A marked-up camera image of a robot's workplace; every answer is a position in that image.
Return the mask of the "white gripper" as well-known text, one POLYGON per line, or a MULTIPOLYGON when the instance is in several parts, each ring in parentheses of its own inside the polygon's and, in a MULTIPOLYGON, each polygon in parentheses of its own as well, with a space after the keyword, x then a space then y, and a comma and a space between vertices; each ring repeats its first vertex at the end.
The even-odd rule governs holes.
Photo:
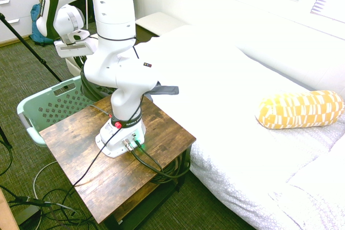
POLYGON ((92 55, 95 52, 95 39, 87 38, 73 44, 65 44, 61 40, 54 42, 57 53, 61 58, 92 55))

